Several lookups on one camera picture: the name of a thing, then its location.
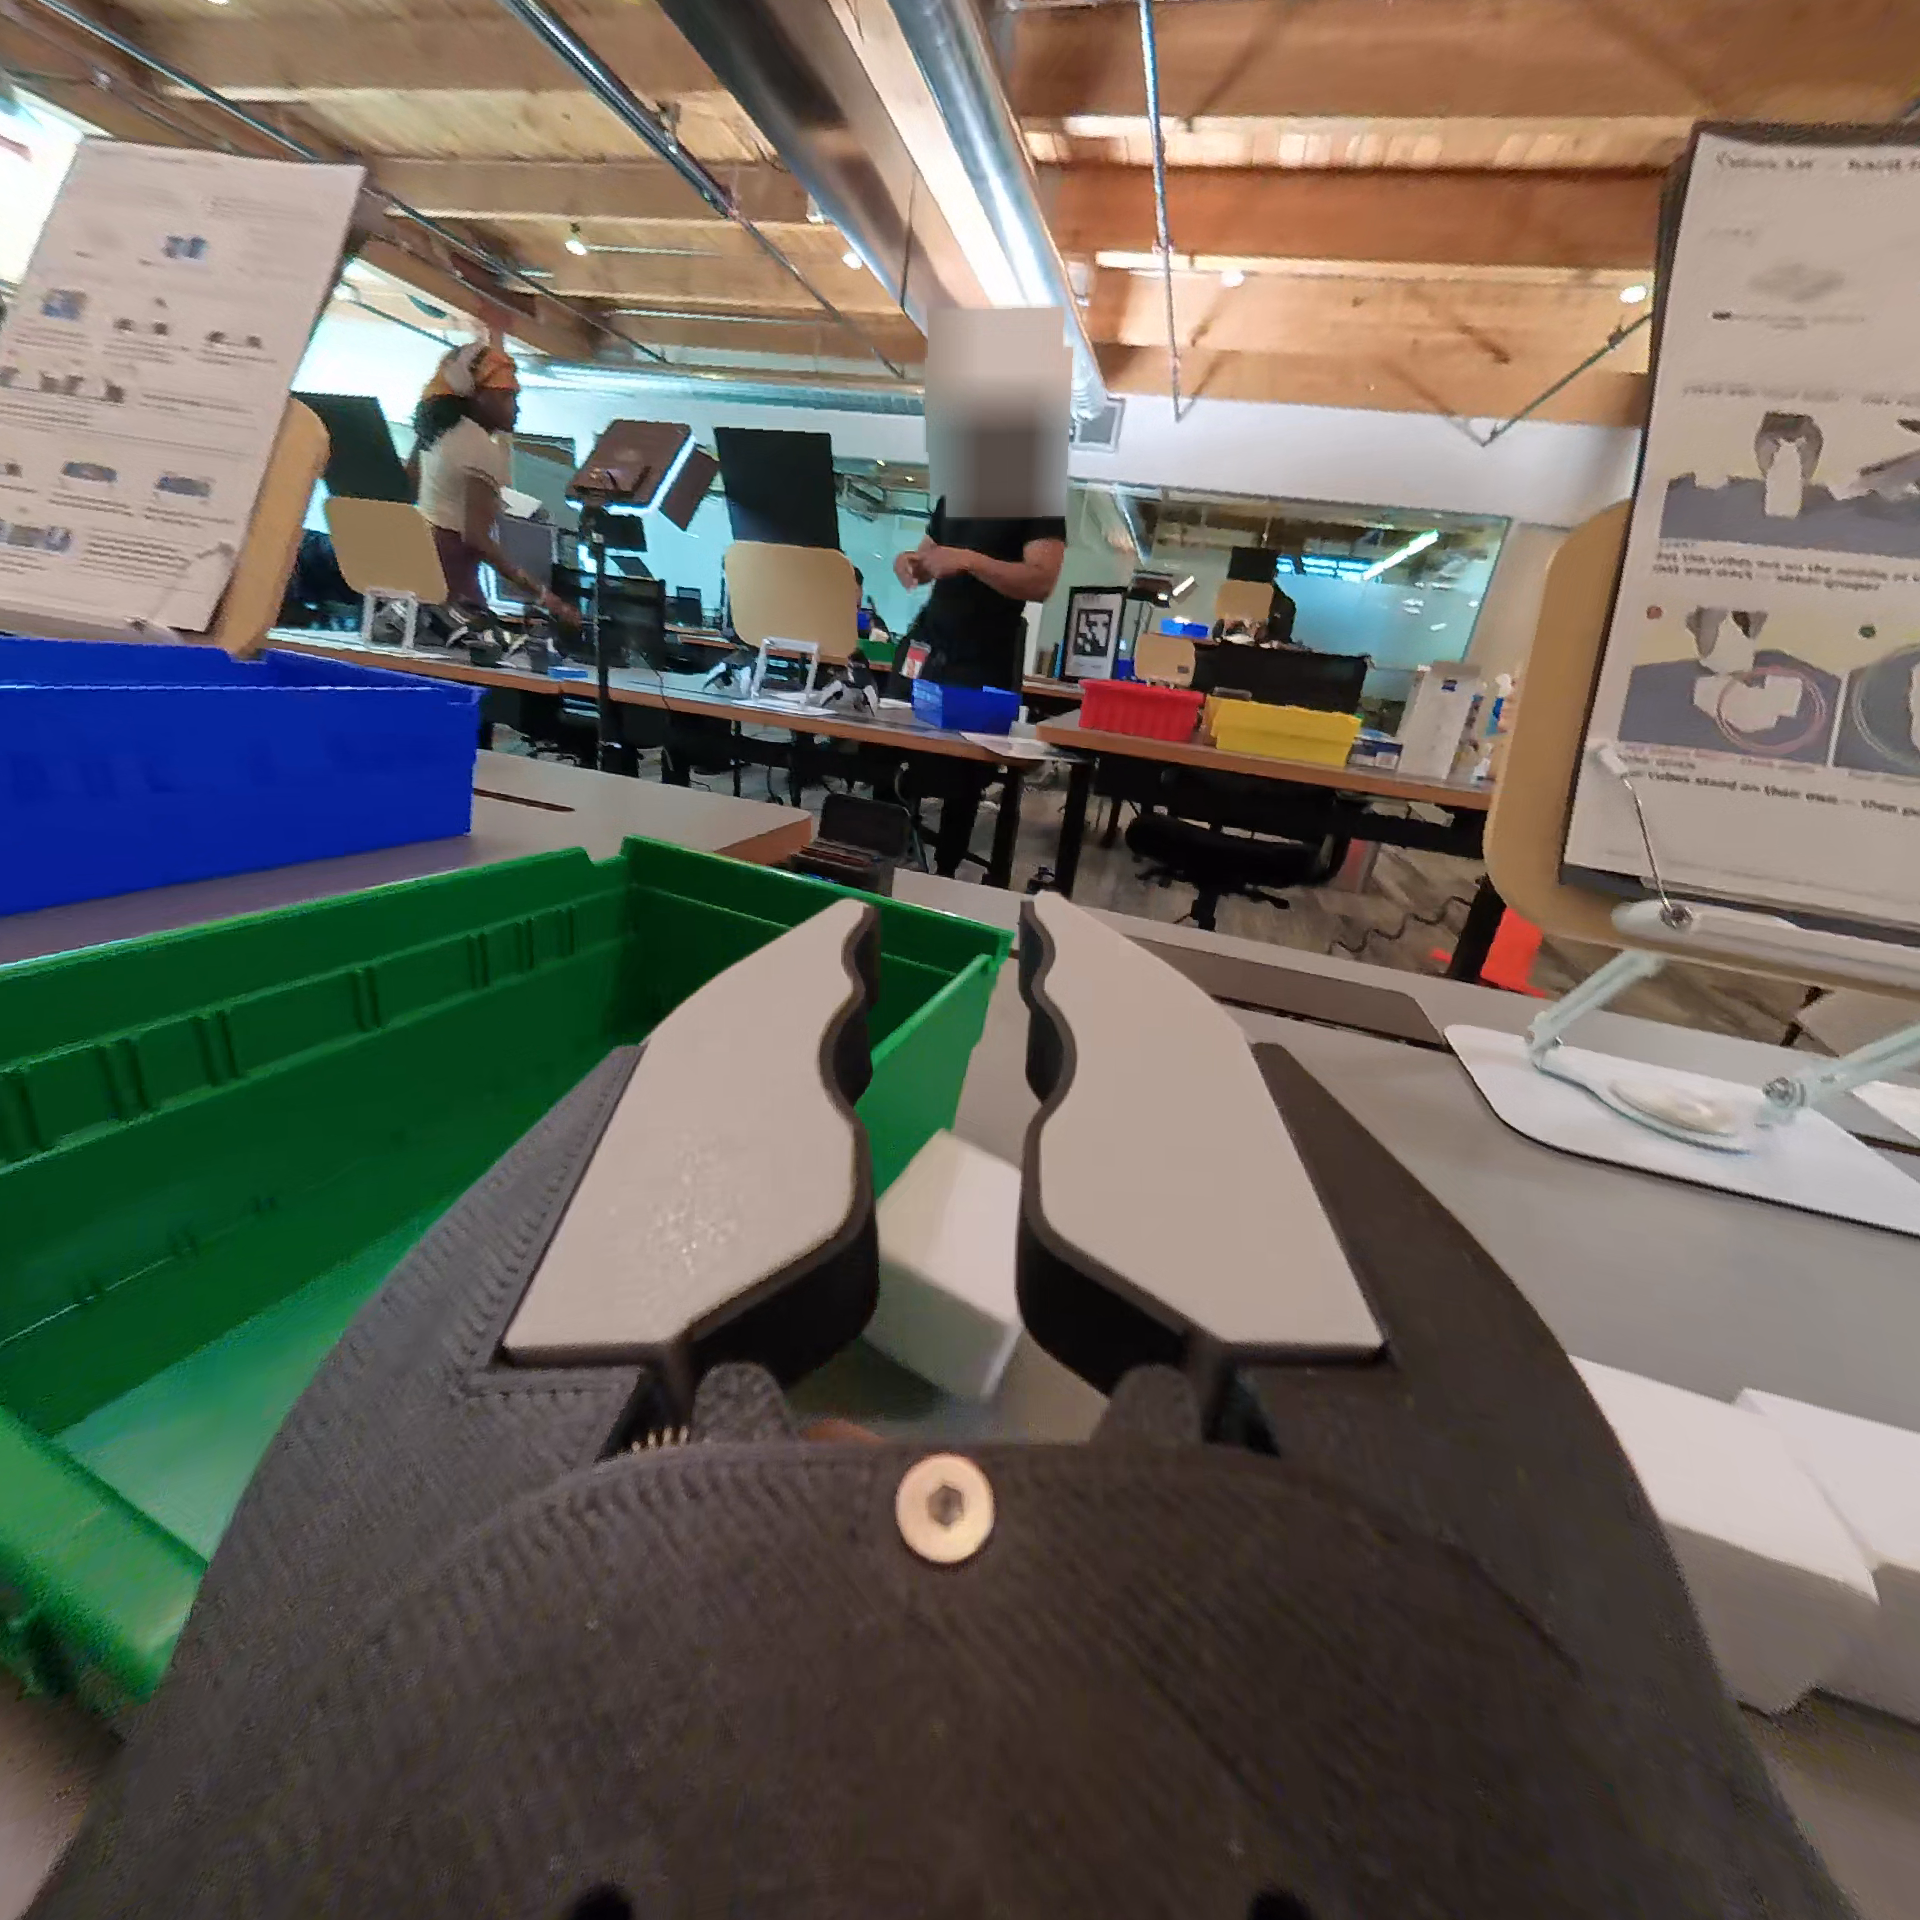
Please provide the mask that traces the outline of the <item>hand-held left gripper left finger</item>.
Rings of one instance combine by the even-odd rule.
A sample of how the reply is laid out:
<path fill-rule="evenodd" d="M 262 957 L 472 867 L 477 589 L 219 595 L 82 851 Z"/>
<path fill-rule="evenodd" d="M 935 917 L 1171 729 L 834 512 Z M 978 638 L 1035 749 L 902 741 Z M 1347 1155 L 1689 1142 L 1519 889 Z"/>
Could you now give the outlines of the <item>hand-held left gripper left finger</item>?
<path fill-rule="evenodd" d="M 639 1045 L 499 1335 L 518 1372 L 639 1368 L 689 1419 L 719 1367 L 812 1377 L 877 1309 L 881 911 L 832 901 Z"/>

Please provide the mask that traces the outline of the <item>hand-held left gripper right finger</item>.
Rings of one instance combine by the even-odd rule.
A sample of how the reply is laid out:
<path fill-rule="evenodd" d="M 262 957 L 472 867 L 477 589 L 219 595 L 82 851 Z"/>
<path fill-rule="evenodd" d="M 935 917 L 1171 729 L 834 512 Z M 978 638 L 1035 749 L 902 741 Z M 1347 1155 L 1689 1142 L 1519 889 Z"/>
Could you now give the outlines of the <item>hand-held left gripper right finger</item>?
<path fill-rule="evenodd" d="M 1231 1011 L 1061 895 L 1019 909 L 1018 1305 L 1074 1379 L 1142 1368 L 1202 1418 L 1242 1368 L 1371 1367 L 1387 1332 Z"/>

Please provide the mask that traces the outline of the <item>white foam cube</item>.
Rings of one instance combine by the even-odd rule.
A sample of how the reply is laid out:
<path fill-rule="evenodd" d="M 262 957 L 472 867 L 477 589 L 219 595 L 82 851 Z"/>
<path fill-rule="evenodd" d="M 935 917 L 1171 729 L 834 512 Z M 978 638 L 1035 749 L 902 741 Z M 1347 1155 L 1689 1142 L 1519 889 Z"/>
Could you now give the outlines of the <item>white foam cube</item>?
<path fill-rule="evenodd" d="M 1634 1468 L 1714 1664 L 1765 1718 L 1795 1711 L 1877 1625 L 1855 1535 L 1758 1415 L 1572 1361 Z"/>
<path fill-rule="evenodd" d="M 1019 1344 L 1019 1171 L 938 1131 L 877 1201 L 877 1309 L 864 1341 L 928 1385 L 987 1402 Z"/>
<path fill-rule="evenodd" d="M 1761 1389 L 1738 1407 L 1761 1418 L 1824 1492 L 1861 1549 L 1877 1618 L 1819 1692 L 1917 1724 L 1917 1435 Z"/>

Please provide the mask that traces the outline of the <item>grey desk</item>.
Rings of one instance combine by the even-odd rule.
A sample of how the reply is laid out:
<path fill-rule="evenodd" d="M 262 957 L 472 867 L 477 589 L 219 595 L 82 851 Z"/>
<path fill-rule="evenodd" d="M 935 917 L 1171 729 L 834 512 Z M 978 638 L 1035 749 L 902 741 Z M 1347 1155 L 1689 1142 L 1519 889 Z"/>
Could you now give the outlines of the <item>grey desk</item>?
<path fill-rule="evenodd" d="M 117 941 L 218 922 L 252 911 L 332 901 L 338 895 L 399 887 L 467 869 L 489 869 L 509 858 L 579 845 L 598 858 L 617 851 L 625 828 L 645 837 L 741 855 L 771 858 L 775 828 L 759 831 L 769 804 L 735 804 L 695 794 L 689 804 L 659 799 L 664 789 L 588 778 L 482 755 L 482 789 L 509 789 L 557 799 L 569 812 L 545 812 L 518 799 L 475 799 L 475 831 L 299 864 L 242 877 L 194 881 L 145 895 L 68 904 L 28 917 L 4 921 L 4 967 L 35 957 L 108 945 Z M 1885 1327 L 1897 1361 L 1917 1357 L 1915 1244 L 1894 1245 L 1867 1229 L 1798 1215 L 1774 1225 L 1738 1218 L 1732 1197 L 1691 1195 L 1657 1181 L 1565 1159 L 1512 1135 L 1439 1055 L 1365 1035 L 1291 1022 L 1257 1011 L 1234 1011 L 1254 1039 L 1284 1044 L 1304 1067 L 1374 1131 L 1452 1218 L 1501 1259 L 1572 1355 L 1604 1361 L 1621 1372 L 1679 1382 L 1699 1395 L 1738 1395 L 1749 1375 L 1769 1392 L 1811 1402 L 1867 1409 L 1875 1419 L 1917 1428 L 1908 1389 L 1889 1389 L 1891 1411 L 1868 1392 L 1868 1361 L 1882 1355 Z M 979 1149 L 1015 1159 L 1025 1119 L 1038 1112 L 1022 1079 L 1025 1007 L 1018 967 L 1008 959 L 982 1017 L 954 1128 Z M 1758 1062 L 1758 1044 L 1718 1039 L 1679 1027 L 1625 1019 L 1618 1052 L 1645 1061 L 1707 1062 L 1702 1071 L 1735 1074 Z M 1684 1327 L 1678 1298 L 1657 1299 L 1657 1272 L 1678 1274 L 1679 1254 L 1711 1265 L 1711 1302 L 1735 1311 L 1724 1328 L 1732 1357 L 1714 1357 L 1709 1332 Z M 1815 1279 L 1832 1279 L 1825 1309 L 1799 1295 L 1795 1259 L 1809 1258 Z M 1841 1309 L 1867 1315 L 1867 1348 L 1805 1367 L 1788 1345 L 1799 1335 L 1841 1332 Z M 1087 1435 L 1095 1397 L 1028 1337 L 1008 1362 L 997 1399 L 971 1411 L 995 1411 L 1008 1432 L 1032 1437 Z M 1788 1807 L 1802 1819 L 1835 1881 L 1864 1918 L 1917 1918 L 1917 1727 L 1864 1709 L 1852 1699 L 1811 1694 L 1779 1718 L 1747 1718 Z M 31 1702 L 4 1681 L 4 1915 L 22 1918 L 48 1882 L 115 1758 L 108 1732 L 74 1707 Z"/>

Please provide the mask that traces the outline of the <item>black office chair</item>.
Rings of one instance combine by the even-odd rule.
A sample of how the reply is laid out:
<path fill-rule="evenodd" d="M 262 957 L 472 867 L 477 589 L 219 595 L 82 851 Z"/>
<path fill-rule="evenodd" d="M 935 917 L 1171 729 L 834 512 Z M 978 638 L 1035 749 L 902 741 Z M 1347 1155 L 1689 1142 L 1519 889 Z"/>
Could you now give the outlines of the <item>black office chair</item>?
<path fill-rule="evenodd" d="M 1137 858 L 1142 887 L 1192 889 L 1185 921 L 1214 932 L 1227 901 L 1288 911 L 1291 895 L 1327 887 L 1337 874 L 1351 842 L 1337 834 L 1308 842 L 1237 834 L 1149 808 L 1129 824 L 1124 845 Z"/>

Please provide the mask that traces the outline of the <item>black plastic case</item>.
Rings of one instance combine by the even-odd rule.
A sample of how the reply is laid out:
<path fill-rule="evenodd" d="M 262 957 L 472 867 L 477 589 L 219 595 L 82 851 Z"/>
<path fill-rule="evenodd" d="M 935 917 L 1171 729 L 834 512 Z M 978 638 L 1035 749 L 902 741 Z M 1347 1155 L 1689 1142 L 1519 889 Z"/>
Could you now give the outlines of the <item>black plastic case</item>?
<path fill-rule="evenodd" d="M 779 869 L 889 901 L 899 872 L 917 869 L 921 855 L 921 831 L 899 804 L 868 794 L 825 794 L 812 841 Z"/>

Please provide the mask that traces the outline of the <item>green plastic bin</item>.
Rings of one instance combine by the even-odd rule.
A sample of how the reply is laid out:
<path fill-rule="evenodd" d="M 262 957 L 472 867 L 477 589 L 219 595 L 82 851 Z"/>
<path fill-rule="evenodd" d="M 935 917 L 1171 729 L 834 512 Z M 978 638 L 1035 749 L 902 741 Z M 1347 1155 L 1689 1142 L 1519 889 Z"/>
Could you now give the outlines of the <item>green plastic bin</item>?
<path fill-rule="evenodd" d="M 391 1269 L 841 895 L 632 837 L 5 969 L 4 1674 L 135 1714 Z"/>

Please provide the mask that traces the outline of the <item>wooden work table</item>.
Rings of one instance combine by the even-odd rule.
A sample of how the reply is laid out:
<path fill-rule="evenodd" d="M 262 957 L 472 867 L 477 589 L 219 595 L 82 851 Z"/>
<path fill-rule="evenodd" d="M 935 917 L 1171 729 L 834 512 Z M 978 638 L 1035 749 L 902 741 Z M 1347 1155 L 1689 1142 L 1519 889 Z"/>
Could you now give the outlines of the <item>wooden work table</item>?
<path fill-rule="evenodd" d="M 1117 735 L 1112 729 L 1089 729 L 1081 721 L 1081 709 L 1039 722 L 1035 738 L 1068 759 L 1064 825 L 1057 851 L 1052 858 L 1052 877 L 1057 892 L 1065 897 L 1074 895 L 1091 799 L 1109 764 L 1127 759 L 1155 769 L 1177 767 L 1184 771 L 1208 778 L 1262 781 L 1284 789 L 1327 791 L 1349 804 L 1334 824 L 1334 834 L 1475 861 L 1482 861 L 1485 828 L 1464 828 L 1459 817 L 1491 815 L 1501 794 L 1497 781 L 1409 778 L 1404 771 L 1382 771 L 1377 767 L 1328 767 L 1288 758 L 1231 755 L 1208 744 L 1202 735 L 1188 741 L 1155 741 L 1142 735 Z M 1425 807 L 1444 812 L 1448 824 L 1439 825 L 1409 817 L 1377 821 L 1371 812 L 1355 808 L 1358 799 Z"/>
<path fill-rule="evenodd" d="M 455 648 L 399 651 L 369 647 L 348 634 L 308 634 L 274 628 L 268 647 L 318 661 L 339 661 L 399 672 L 417 681 L 462 684 L 479 694 L 482 745 L 497 729 L 524 741 L 557 745 L 564 755 L 595 767 L 595 675 L 538 675 L 524 661 L 472 662 Z M 872 722 L 838 718 L 809 705 L 802 694 L 759 694 L 732 699 L 702 692 L 697 675 L 668 675 L 667 699 L 645 668 L 615 668 L 612 692 L 637 759 L 659 759 L 659 778 L 685 785 L 699 771 L 735 771 L 759 767 L 785 771 L 794 797 L 809 781 L 845 778 L 858 785 L 891 785 L 895 771 L 911 767 L 911 782 L 941 797 L 951 782 L 935 767 L 971 767 L 982 771 L 982 807 L 995 808 L 991 851 L 974 858 L 982 881 L 997 889 L 1015 887 L 1019 837 L 1019 804 L 1028 778 L 1044 759 L 1035 738 L 944 735 L 914 721 L 911 705 L 881 702 Z"/>

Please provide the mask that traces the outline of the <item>red plastic bin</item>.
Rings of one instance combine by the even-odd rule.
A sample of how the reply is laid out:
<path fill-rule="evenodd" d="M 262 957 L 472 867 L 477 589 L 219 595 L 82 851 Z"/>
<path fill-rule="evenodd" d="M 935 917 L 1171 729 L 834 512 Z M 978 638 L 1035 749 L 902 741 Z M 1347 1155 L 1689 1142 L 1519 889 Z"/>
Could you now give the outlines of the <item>red plastic bin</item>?
<path fill-rule="evenodd" d="M 1192 685 L 1097 681 L 1081 685 L 1077 727 L 1087 735 L 1181 745 L 1195 741 L 1202 709 L 1207 697 Z"/>

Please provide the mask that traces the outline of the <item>wooden document stand white base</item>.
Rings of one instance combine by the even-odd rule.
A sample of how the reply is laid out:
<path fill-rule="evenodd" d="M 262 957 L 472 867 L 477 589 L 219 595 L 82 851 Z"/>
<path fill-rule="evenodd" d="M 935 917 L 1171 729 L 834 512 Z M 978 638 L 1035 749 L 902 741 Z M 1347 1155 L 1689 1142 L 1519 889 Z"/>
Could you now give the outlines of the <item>wooden document stand white base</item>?
<path fill-rule="evenodd" d="M 1917 1022 L 1842 1058 L 1777 1069 L 1764 1087 L 1654 1069 L 1569 1044 L 1575 1022 L 1668 964 L 1868 989 L 1917 999 L 1917 942 L 1891 927 L 1815 927 L 1799 909 L 1709 901 L 1675 887 L 1645 824 L 1648 775 L 1591 735 L 1588 705 L 1629 544 L 1625 499 L 1579 524 L 1548 562 L 1519 718 L 1482 855 L 1504 904 L 1551 937 L 1609 945 L 1588 979 L 1547 1002 L 1527 1035 L 1455 1022 L 1445 1039 L 1504 1125 L 1565 1157 L 1751 1197 L 1885 1234 L 1917 1234 L 1917 1181 L 1824 1109 L 1917 1061 Z M 1579 775 L 1601 771 L 1644 841 L 1639 901 L 1618 901 L 1559 869 Z"/>

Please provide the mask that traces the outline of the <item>black monitor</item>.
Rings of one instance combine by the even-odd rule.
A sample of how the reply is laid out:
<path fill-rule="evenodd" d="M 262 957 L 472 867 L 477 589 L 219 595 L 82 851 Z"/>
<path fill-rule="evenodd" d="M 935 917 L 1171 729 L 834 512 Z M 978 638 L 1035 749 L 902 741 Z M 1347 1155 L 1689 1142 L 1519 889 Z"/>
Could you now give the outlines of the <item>black monitor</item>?
<path fill-rule="evenodd" d="M 1208 697 L 1247 694 L 1262 705 L 1358 712 L 1371 661 L 1305 647 L 1268 647 L 1247 638 L 1195 648 L 1192 689 Z"/>

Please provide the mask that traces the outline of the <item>white carton box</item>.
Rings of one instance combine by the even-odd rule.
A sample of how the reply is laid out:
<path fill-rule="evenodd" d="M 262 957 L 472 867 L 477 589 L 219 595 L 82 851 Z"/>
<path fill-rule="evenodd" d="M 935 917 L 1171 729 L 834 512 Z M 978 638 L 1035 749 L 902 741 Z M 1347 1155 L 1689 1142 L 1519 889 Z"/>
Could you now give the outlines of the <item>white carton box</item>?
<path fill-rule="evenodd" d="M 1397 775 L 1455 781 L 1464 741 L 1472 735 L 1482 677 L 1464 662 L 1425 662 L 1414 672 L 1397 729 Z"/>

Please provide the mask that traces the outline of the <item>large blue plastic bin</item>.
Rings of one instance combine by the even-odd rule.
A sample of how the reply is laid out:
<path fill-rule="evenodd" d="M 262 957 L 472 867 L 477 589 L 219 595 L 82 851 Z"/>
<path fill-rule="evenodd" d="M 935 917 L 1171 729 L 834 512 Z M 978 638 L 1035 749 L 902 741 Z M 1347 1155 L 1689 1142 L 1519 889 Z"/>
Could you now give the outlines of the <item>large blue plastic bin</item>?
<path fill-rule="evenodd" d="M 477 689 L 4 638 L 4 915 L 468 834 Z"/>

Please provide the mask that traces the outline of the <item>studio light on tripod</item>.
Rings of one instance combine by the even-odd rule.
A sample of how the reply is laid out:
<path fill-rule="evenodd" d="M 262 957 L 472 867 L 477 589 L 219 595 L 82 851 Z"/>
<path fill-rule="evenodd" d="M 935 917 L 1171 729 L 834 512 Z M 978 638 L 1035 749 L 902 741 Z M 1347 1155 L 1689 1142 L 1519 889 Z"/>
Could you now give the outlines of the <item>studio light on tripod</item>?
<path fill-rule="evenodd" d="M 682 422 L 615 421 L 569 481 L 582 544 L 585 632 L 595 661 L 595 767 L 609 775 L 637 775 L 639 749 L 628 744 L 617 714 L 612 672 L 639 662 L 655 675 L 667 699 L 668 675 L 708 668 L 708 647 L 685 647 L 668 627 L 668 591 L 658 578 L 612 582 L 612 558 L 645 552 L 644 512 L 655 502 L 691 434 Z"/>

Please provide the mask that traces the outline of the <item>silver ventilation duct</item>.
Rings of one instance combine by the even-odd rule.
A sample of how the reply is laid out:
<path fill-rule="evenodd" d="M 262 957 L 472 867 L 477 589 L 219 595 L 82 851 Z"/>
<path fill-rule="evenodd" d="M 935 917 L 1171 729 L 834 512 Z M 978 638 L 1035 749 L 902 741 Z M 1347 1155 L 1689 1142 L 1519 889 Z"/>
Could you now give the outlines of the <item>silver ventilation duct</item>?
<path fill-rule="evenodd" d="M 1089 428 L 1112 398 L 1081 317 L 1068 265 L 1044 217 L 1039 177 L 1002 82 L 987 2 L 891 2 L 961 169 L 995 232 L 1022 302 L 1064 315 L 1074 359 L 1074 427 Z"/>

